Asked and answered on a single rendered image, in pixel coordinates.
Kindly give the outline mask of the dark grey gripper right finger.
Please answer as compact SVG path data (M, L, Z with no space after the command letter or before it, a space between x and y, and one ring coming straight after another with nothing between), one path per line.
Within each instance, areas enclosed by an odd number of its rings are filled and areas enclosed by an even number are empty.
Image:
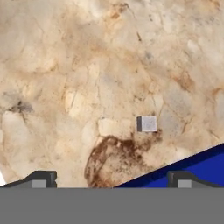
M170 188L222 188L222 185L200 179L189 171L169 171L167 178Z

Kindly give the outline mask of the white sugar cube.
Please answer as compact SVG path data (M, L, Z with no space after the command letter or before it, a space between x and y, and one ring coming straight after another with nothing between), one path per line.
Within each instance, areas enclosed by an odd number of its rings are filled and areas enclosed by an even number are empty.
M155 132L158 130L157 118L154 115L139 116L136 119L136 126L141 132Z

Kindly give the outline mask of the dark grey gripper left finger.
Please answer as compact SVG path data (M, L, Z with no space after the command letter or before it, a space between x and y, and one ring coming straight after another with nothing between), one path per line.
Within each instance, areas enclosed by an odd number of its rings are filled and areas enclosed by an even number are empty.
M56 171L34 171L27 177L2 185L2 188L56 188Z

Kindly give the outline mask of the blue tray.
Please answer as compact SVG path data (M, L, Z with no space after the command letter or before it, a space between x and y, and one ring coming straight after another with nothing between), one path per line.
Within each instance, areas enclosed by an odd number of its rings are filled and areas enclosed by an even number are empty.
M191 172L197 178L224 186L224 143L122 183L119 187L166 187L169 171Z

